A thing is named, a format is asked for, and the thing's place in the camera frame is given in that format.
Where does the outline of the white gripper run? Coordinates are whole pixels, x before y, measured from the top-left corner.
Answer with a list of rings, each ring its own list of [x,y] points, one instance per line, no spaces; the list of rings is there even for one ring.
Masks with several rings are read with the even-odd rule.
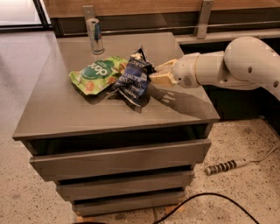
[[[173,87],[177,83],[182,88],[198,88],[200,84],[197,81],[195,73],[195,64],[200,56],[198,52],[186,54],[180,59],[171,59],[164,64],[155,67],[157,73],[150,75],[150,80],[153,84]]]

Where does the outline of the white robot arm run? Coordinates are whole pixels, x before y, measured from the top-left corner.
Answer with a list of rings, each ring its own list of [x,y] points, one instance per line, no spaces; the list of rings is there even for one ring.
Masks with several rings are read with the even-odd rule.
[[[223,51],[189,53],[169,60],[155,68],[150,80],[166,87],[264,88],[280,100],[280,55],[259,38],[239,37]]]

